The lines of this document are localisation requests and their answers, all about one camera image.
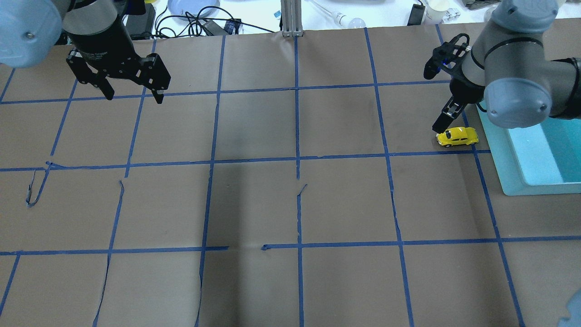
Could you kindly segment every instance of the blue tape grid line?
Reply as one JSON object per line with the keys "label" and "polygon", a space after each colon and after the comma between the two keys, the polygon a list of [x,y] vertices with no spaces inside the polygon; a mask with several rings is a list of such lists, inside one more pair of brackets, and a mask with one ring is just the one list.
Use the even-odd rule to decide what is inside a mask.
{"label": "blue tape grid line", "polygon": [[376,104],[377,104],[377,113],[379,116],[379,127],[381,130],[381,139],[383,142],[383,150],[385,152],[385,163],[387,166],[387,173],[388,173],[388,179],[389,179],[389,193],[390,193],[390,199],[392,202],[393,221],[394,221],[395,228],[396,228],[397,243],[398,243],[398,247],[399,247],[401,277],[403,280],[404,294],[406,296],[407,315],[408,315],[410,327],[414,327],[414,314],[413,314],[413,310],[411,308],[410,286],[409,286],[409,282],[407,279],[406,257],[404,255],[403,241],[401,238],[401,230],[400,230],[399,224],[397,222],[396,203],[395,203],[395,199],[393,197],[394,187],[393,187],[392,167],[391,167],[391,163],[390,163],[390,159],[389,159],[388,142],[387,142],[387,139],[385,137],[385,126],[383,124],[383,112],[382,112],[382,108],[381,108],[381,99],[379,96],[379,87],[378,87],[378,83],[377,83],[377,72],[375,70],[375,61],[373,59],[373,51],[371,48],[371,40],[369,38],[369,32],[368,32],[367,28],[364,28],[363,31],[365,32],[365,40],[367,42],[367,50],[369,52],[369,59],[371,62],[371,72],[373,74],[373,83],[374,83],[374,88],[375,88],[375,100],[376,100]]}
{"label": "blue tape grid line", "polygon": [[[405,82],[391,82],[391,83],[377,83],[378,86],[398,86],[398,85],[418,85],[418,84],[445,84],[449,83],[449,80],[437,80],[437,81],[405,81]],[[358,88],[358,87],[372,87],[374,84],[345,84],[345,85],[326,85],[326,86],[296,86],[296,87],[279,87],[279,88],[255,88],[247,90],[225,90],[220,91],[222,94],[233,94],[233,93],[255,93],[255,92],[279,92],[279,91],[296,91],[296,90],[323,90],[330,88]],[[216,94],[216,91],[198,91],[198,92],[176,92],[176,93],[165,93],[165,97],[176,97],[180,95],[204,95],[204,94]],[[152,94],[134,94],[134,95],[116,95],[115,99],[129,99],[129,98],[151,98]],[[94,100],[105,100],[105,97],[84,97],[84,98],[72,98],[70,101],[94,101]],[[38,99],[38,100],[17,100],[17,101],[0,101],[0,105],[10,105],[10,104],[36,104],[44,102],[67,102],[69,99]]]}
{"label": "blue tape grid line", "polygon": [[[490,153],[490,150],[476,150],[479,154]],[[454,155],[454,154],[472,154],[472,150],[457,150],[457,151],[427,151],[427,152],[392,152],[388,155],[390,157],[409,157],[420,155]],[[385,154],[346,154],[346,155],[323,155],[323,156],[301,156],[300,160],[325,160],[325,159],[356,159],[356,158],[383,158]],[[155,167],[155,166],[184,166],[184,165],[209,165],[214,164],[237,164],[244,162],[279,162],[279,161],[295,161],[296,157],[278,157],[278,158],[250,158],[250,159],[223,159],[223,160],[201,160],[201,161],[174,161],[174,162],[143,162],[132,163],[129,167]],[[54,162],[49,163],[51,170],[76,170],[76,169],[118,169],[126,168],[127,165],[103,165],[103,166],[63,166]],[[25,172],[33,170],[45,170],[43,167],[22,167],[22,168],[0,168],[0,172]]]}
{"label": "blue tape grid line", "polygon": [[[581,235],[570,236],[534,236],[534,237],[505,237],[503,243],[519,242],[547,242],[547,241],[581,241]],[[446,245],[446,244],[482,244],[496,243],[497,238],[493,239],[456,239],[456,240],[404,240],[404,246],[423,246],[423,245]],[[330,242],[330,243],[303,243],[302,248],[319,248],[319,247],[368,247],[368,246],[399,246],[398,241],[365,241],[365,242]],[[265,244],[261,250],[298,248],[298,244]]]}
{"label": "blue tape grid line", "polygon": [[55,155],[56,145],[59,143],[60,134],[63,131],[64,121],[67,119],[67,114],[69,112],[69,108],[71,107],[71,101],[73,99],[73,94],[77,89],[78,80],[75,79],[73,83],[73,89],[71,90],[71,94],[69,96],[69,100],[67,101],[67,107],[64,108],[63,118],[60,120],[59,130],[56,132],[55,142],[52,144],[51,150],[51,157]]}
{"label": "blue tape grid line", "polygon": [[[466,127],[470,126],[468,123],[468,118],[467,118],[465,112],[462,113],[462,119],[464,120],[464,124],[466,125]],[[512,303],[514,305],[514,308],[515,308],[515,311],[517,314],[518,324],[520,327],[525,327],[525,321],[524,321],[523,316],[522,316],[521,306],[518,302],[517,291],[514,287],[514,283],[512,282],[512,275],[510,272],[510,268],[508,266],[508,259],[507,259],[506,253],[504,252],[503,240],[500,236],[500,231],[498,229],[498,224],[496,222],[496,216],[494,215],[494,209],[492,208],[492,201],[490,200],[490,194],[488,192],[488,187],[486,186],[486,180],[484,178],[484,173],[482,171],[482,165],[480,164],[480,158],[478,157],[478,152],[476,151],[476,146],[471,145],[471,147],[472,147],[472,152],[474,154],[474,160],[476,162],[476,168],[478,170],[478,175],[480,177],[480,182],[482,184],[482,190],[484,191],[484,196],[486,198],[486,205],[488,207],[490,219],[492,221],[492,226],[494,228],[494,234],[496,236],[496,241],[498,243],[498,250],[500,251],[500,257],[501,257],[502,262],[503,262],[504,272],[505,272],[506,277],[507,277],[508,288],[510,289],[510,293],[511,293],[511,297],[512,297]]]}
{"label": "blue tape grid line", "polygon": [[[204,230],[202,236],[202,248],[206,248],[208,241],[208,225],[210,221],[210,200],[212,196],[212,184],[214,179],[214,164],[216,158],[216,140],[218,137],[218,119],[220,117],[220,94],[222,89],[222,72],[224,69],[224,49],[226,45],[226,36],[222,36],[222,49],[220,51],[220,66],[218,69],[218,89],[216,92],[216,111],[214,113],[214,132],[212,135],[212,152],[210,157],[210,173],[208,177],[208,189],[206,193],[206,212],[204,214]],[[206,251],[202,250],[200,255],[200,302],[198,305],[198,315],[196,317],[195,327],[200,324],[200,311],[202,309],[202,286],[204,281],[204,266],[206,263]]]}
{"label": "blue tape grid line", "polygon": [[14,76],[15,71],[16,71],[16,69],[13,68],[12,71],[10,72],[10,76],[8,76],[8,79],[6,81],[6,85],[4,85],[4,89],[2,90],[2,94],[0,94],[0,103],[2,103],[2,99],[4,99],[4,95],[6,94],[6,91],[8,91],[8,85],[10,85],[10,81],[12,81],[12,77]]}
{"label": "blue tape grid line", "polygon": [[154,248],[114,248],[108,250],[106,248],[94,250],[46,250],[46,251],[13,251],[0,252],[0,256],[15,256],[15,255],[76,255],[76,254],[129,254],[129,253],[173,253],[173,252],[201,252],[206,251],[226,251],[227,246],[208,246],[208,247],[154,247]]}
{"label": "blue tape grid line", "polygon": [[103,299],[105,298],[105,289],[107,287],[107,278],[109,277],[109,267],[111,264],[111,250],[115,244],[115,235],[117,234],[117,224],[119,223],[119,215],[121,214],[121,206],[123,204],[123,194],[125,193],[125,187],[123,182],[119,181],[121,185],[121,191],[119,192],[119,201],[117,203],[117,210],[115,210],[115,220],[113,221],[113,230],[111,231],[111,238],[109,240],[109,252],[107,253],[107,267],[105,268],[105,281],[103,283],[103,289],[101,291],[101,300],[99,302],[99,307],[97,308],[97,313],[95,314],[95,319],[93,320],[93,327],[97,327],[99,321],[99,313],[101,313],[101,306],[103,306]]}
{"label": "blue tape grid line", "polygon": [[[153,40],[151,45],[151,52],[155,53],[155,47],[157,46],[157,40]],[[129,170],[131,169],[131,157],[133,156],[133,149],[135,147],[135,139],[137,138],[137,130],[139,129],[139,121],[141,120],[141,112],[144,107],[145,91],[147,88],[143,87],[141,90],[141,99],[139,100],[139,109],[137,110],[137,117],[135,118],[135,127],[133,128],[133,135],[131,136],[131,145],[129,146],[129,154],[127,155],[127,166],[125,168],[125,178],[129,177]]]}
{"label": "blue tape grid line", "polygon": [[14,280],[14,275],[16,274],[16,268],[18,267],[18,262],[20,261],[20,256],[17,255],[14,259],[14,264],[12,265],[12,271],[10,272],[10,278],[8,278],[8,284],[4,290],[4,295],[2,296],[2,302],[0,302],[0,317],[2,316],[2,311],[4,310],[4,305],[6,304],[6,299],[8,298],[8,293],[10,292],[10,287],[12,285],[12,280]]}
{"label": "blue tape grid line", "polygon": [[307,184],[303,186],[296,196],[296,229],[297,229],[297,252],[298,252],[298,273],[299,273],[299,326],[304,327],[304,292],[303,292],[303,225],[301,213],[301,195]]}
{"label": "blue tape grid line", "polygon": [[295,147],[296,178],[300,179],[299,37],[295,36]]}

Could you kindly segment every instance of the blue container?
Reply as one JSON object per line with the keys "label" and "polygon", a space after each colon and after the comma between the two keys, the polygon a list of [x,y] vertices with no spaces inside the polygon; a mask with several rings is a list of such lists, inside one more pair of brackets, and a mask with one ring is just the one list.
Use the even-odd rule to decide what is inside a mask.
{"label": "blue container", "polygon": [[581,120],[502,129],[479,114],[504,194],[581,193]]}

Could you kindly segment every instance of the grid square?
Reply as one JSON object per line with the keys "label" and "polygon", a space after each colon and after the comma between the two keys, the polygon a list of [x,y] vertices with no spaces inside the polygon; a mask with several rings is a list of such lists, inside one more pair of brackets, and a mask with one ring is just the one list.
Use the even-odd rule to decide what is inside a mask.
{"label": "grid square", "polygon": [[[139,56],[145,57],[151,53],[151,48],[153,45],[153,41],[134,41],[133,47],[135,48],[135,52]],[[135,84],[133,81],[130,80],[120,80],[120,79],[107,79],[113,89],[115,90],[115,96],[119,95],[141,95],[143,91],[143,86]],[[73,98],[92,98],[92,97],[99,97],[104,98],[103,92],[98,88],[87,84],[77,84],[77,88],[74,90]]]}
{"label": "grid square", "polygon": [[193,326],[199,263],[199,252],[113,254],[98,326]]}
{"label": "grid square", "polygon": [[[369,29],[377,82],[424,81],[424,65],[440,39],[434,25]],[[449,80],[442,72],[434,80]]]}
{"label": "grid square", "polygon": [[504,195],[490,154],[479,154],[498,229],[503,237],[580,235],[579,194]]}
{"label": "grid square", "polygon": [[518,326],[498,245],[406,246],[416,326]]}
{"label": "grid square", "polygon": [[[268,49],[268,55],[265,55],[265,49]],[[294,86],[293,38],[283,38],[279,33],[226,37],[222,90]]]}
{"label": "grid square", "polygon": [[296,243],[296,162],[214,166],[209,246]]}
{"label": "grid square", "polygon": [[[122,169],[53,170],[39,202],[24,205],[33,172],[0,173],[0,251],[108,248]],[[33,199],[44,177],[37,172]]]}
{"label": "grid square", "polygon": [[[448,151],[436,141],[431,126],[450,98],[448,84],[418,84],[379,88],[383,126],[389,152]],[[452,123],[463,126],[461,118]],[[454,150],[471,150],[466,145]]]}
{"label": "grid square", "polygon": [[216,91],[221,49],[221,37],[157,40],[155,52],[171,75],[168,92]]}
{"label": "grid square", "polygon": [[206,253],[200,326],[299,325],[297,250]]}
{"label": "grid square", "polygon": [[0,326],[91,326],[106,266],[106,254],[22,256]]}
{"label": "grid square", "polygon": [[473,155],[392,157],[391,164],[404,240],[495,237]]}
{"label": "grid square", "polygon": [[139,101],[73,101],[54,161],[65,166],[126,164]]}
{"label": "grid square", "polygon": [[385,158],[301,162],[303,242],[396,240]]}
{"label": "grid square", "polygon": [[556,326],[581,285],[581,241],[504,243],[527,326]]}
{"label": "grid square", "polygon": [[115,248],[202,245],[208,165],[131,168]]}
{"label": "grid square", "polygon": [[301,155],[383,153],[372,87],[303,90]]}
{"label": "grid square", "polygon": [[2,105],[0,167],[41,167],[50,158],[66,102]]}
{"label": "grid square", "polygon": [[308,326],[407,326],[397,247],[305,248]]}
{"label": "grid square", "polygon": [[71,46],[52,47],[40,64],[16,69],[3,101],[68,99],[75,77],[66,58]]}
{"label": "grid square", "polygon": [[294,91],[222,94],[216,159],[295,155]]}
{"label": "grid square", "polygon": [[301,86],[373,83],[363,29],[308,31],[298,47]]}
{"label": "grid square", "polygon": [[15,255],[0,257],[0,294],[2,296],[4,296],[4,289],[8,285],[8,279],[10,279],[15,259]]}
{"label": "grid square", "polygon": [[215,95],[145,99],[131,161],[210,160],[215,110]]}

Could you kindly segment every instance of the power adapter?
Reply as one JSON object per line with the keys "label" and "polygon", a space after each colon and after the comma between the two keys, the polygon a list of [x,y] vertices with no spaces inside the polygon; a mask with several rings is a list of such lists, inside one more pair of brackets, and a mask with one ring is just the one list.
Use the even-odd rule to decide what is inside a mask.
{"label": "power adapter", "polygon": [[224,30],[230,35],[239,34],[241,25],[242,19],[228,19],[226,25],[224,25]]}
{"label": "power adapter", "polygon": [[408,26],[421,25],[424,19],[424,12],[426,11],[426,6],[424,5],[414,5],[411,8],[410,19],[407,21]]}

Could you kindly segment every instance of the yellow object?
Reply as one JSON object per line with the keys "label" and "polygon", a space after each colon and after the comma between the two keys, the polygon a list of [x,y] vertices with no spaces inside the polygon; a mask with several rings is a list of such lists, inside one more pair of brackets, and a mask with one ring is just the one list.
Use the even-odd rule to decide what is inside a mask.
{"label": "yellow object", "polygon": [[478,143],[478,135],[472,127],[452,127],[444,133],[436,134],[438,144],[449,148],[452,145],[471,145]]}

